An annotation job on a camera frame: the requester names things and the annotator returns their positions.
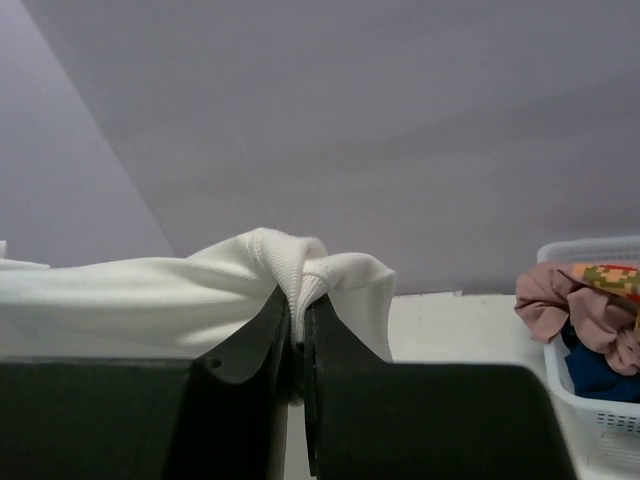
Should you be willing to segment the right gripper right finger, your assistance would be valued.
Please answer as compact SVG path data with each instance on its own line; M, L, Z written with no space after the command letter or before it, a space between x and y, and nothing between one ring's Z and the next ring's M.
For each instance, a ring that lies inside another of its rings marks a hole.
M328 297L305 314L304 411L318 479L576 477L531 370L384 361Z

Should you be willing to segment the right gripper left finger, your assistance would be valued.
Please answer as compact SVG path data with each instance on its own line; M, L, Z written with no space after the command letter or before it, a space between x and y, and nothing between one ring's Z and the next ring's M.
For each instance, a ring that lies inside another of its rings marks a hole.
M279 479L287 300L195 359L1 363L5 479Z

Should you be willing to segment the white t shirt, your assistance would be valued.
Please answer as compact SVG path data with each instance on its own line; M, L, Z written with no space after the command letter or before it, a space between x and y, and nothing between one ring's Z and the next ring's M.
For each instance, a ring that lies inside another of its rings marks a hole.
M306 310L328 297L383 358L396 273L366 253L330 254L314 237L258 228L185 258L147 257L53 268L3 259L1 315L176 352L198 352L251 320L275 290L302 344Z

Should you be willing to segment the pink printed t shirt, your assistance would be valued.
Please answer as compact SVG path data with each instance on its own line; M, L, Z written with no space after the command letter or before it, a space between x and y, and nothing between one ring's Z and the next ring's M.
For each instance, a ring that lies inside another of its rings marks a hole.
M516 281L515 312L548 344L570 324L615 372L639 372L639 264L538 263Z

